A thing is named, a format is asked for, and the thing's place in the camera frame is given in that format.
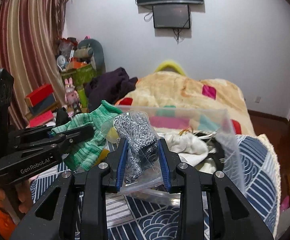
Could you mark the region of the person's left hand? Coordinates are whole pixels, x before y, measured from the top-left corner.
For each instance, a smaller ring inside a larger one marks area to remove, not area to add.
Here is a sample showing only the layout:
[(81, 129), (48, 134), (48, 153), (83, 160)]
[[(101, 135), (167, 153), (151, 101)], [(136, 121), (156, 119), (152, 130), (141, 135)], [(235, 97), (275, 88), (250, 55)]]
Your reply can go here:
[[(30, 181), (25, 180), (15, 186), (18, 193), (18, 199), (20, 201), (19, 211), (21, 213), (27, 213), (33, 206), (33, 200), (31, 197)], [(5, 200), (5, 192), (0, 188), (0, 208), (3, 209), (3, 201)]]

